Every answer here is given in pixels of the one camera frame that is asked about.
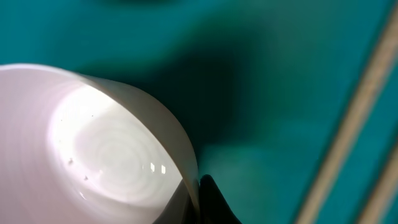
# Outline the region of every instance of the green table surface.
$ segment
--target green table surface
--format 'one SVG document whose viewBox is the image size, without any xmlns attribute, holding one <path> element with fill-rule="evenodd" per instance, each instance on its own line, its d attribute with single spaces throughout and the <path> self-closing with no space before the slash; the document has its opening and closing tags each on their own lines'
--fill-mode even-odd
<svg viewBox="0 0 398 224">
<path fill-rule="evenodd" d="M 137 86 L 243 223 L 291 223 L 393 0 L 1 0 L 0 64 Z M 391 146 L 398 71 L 317 223 L 352 223 Z M 384 223 L 398 222 L 398 200 Z"/>
</svg>

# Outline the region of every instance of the white bowl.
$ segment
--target white bowl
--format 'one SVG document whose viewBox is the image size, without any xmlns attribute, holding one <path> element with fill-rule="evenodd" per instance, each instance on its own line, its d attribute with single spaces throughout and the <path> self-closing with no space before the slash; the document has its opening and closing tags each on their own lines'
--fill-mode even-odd
<svg viewBox="0 0 398 224">
<path fill-rule="evenodd" d="M 152 223 L 197 162 L 173 114 L 132 86 L 0 66 L 0 223 Z"/>
</svg>

